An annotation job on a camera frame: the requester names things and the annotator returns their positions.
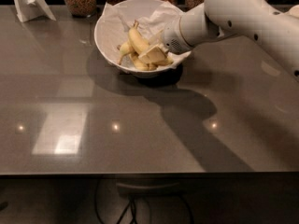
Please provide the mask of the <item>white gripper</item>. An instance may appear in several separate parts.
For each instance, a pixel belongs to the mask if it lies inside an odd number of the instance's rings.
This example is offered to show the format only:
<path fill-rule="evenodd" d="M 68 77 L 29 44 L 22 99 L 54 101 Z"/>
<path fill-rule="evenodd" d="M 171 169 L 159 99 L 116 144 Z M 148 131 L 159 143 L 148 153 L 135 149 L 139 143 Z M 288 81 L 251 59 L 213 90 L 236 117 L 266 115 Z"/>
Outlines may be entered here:
<path fill-rule="evenodd" d="M 149 39 L 149 48 L 143 51 L 138 59 L 143 63 L 157 63 L 167 58 L 168 51 L 183 54 L 192 50 L 180 31 L 180 18 L 170 21 L 163 30 Z"/>

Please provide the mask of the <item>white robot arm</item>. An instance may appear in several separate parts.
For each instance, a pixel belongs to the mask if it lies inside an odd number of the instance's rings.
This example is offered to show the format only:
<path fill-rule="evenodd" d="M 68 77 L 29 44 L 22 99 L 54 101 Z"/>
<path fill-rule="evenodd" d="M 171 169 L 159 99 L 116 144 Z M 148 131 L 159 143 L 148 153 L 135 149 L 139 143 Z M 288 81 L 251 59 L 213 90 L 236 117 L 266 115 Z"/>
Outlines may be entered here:
<path fill-rule="evenodd" d="M 167 23 L 142 51 L 142 62 L 159 62 L 200 44 L 244 35 L 259 45 L 295 80 L 299 80 L 299 19 L 264 0 L 205 0 Z"/>

